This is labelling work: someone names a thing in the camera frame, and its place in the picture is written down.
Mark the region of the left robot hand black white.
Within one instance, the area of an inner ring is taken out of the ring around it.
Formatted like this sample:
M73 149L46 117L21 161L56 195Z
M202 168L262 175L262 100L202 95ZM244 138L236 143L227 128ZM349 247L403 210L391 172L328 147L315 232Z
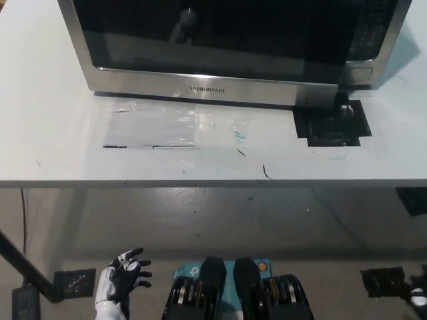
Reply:
M95 295L96 305L104 301L117 305L126 301L134 289L151 287L146 278L150 278L152 273L142 270L142 267L147 267L151 261L138 259L143 252L143 247L126 251L101 272Z

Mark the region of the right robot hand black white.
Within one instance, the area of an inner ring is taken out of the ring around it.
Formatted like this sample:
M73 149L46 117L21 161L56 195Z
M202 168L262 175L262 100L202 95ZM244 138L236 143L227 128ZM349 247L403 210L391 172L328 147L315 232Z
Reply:
M411 277L410 304L419 312L426 312L426 274Z

